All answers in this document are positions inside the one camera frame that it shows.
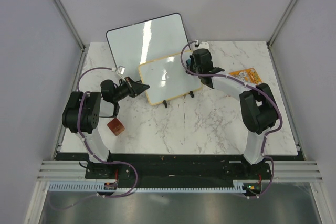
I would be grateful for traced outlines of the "yellow framed whiteboard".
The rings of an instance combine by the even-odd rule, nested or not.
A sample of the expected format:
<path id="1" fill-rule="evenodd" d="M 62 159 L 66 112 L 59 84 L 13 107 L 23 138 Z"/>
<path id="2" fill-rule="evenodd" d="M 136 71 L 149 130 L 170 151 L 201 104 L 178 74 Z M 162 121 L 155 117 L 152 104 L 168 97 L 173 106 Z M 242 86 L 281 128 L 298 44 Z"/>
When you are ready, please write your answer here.
<path id="1" fill-rule="evenodd" d="M 142 83 L 150 86 L 145 93 L 151 106 L 202 88 L 199 78 L 186 73 L 181 64 L 180 57 L 185 60 L 191 53 L 187 50 L 182 55 L 176 53 L 138 66 Z"/>

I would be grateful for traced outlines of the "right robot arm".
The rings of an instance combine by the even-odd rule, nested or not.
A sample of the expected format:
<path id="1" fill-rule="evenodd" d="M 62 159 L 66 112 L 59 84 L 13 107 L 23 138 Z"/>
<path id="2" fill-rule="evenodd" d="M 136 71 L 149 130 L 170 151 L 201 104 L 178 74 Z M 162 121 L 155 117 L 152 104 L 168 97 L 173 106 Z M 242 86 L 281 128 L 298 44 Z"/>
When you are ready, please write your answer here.
<path id="1" fill-rule="evenodd" d="M 263 82 L 244 82 L 224 69 L 214 67 L 212 55 L 205 48 L 197 49 L 190 55 L 186 61 L 186 72 L 199 77 L 201 83 L 209 88 L 239 101 L 242 120 L 248 130 L 243 153 L 247 162 L 241 164 L 240 172 L 245 178 L 254 178 L 259 173 L 258 163 L 264 159 L 267 134 L 274 132 L 272 128 L 277 120 L 280 121 L 279 127 L 283 123 L 270 86 Z"/>

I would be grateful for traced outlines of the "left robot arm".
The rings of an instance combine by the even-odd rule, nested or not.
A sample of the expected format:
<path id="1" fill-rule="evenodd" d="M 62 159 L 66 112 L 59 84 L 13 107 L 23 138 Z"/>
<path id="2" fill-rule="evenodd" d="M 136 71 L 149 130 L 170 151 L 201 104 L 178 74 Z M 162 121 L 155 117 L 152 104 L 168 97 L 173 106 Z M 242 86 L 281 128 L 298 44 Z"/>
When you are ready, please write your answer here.
<path id="1" fill-rule="evenodd" d="M 113 105 L 114 119 L 119 113 L 119 101 L 126 97 L 135 98 L 150 86 L 126 77 L 118 85 L 112 80 L 105 80 L 100 87 L 100 92 L 73 91 L 62 114 L 62 125 L 81 139 L 89 160 L 99 163 L 97 173 L 103 178 L 111 178 L 115 173 L 115 165 L 98 132 L 101 101 Z"/>

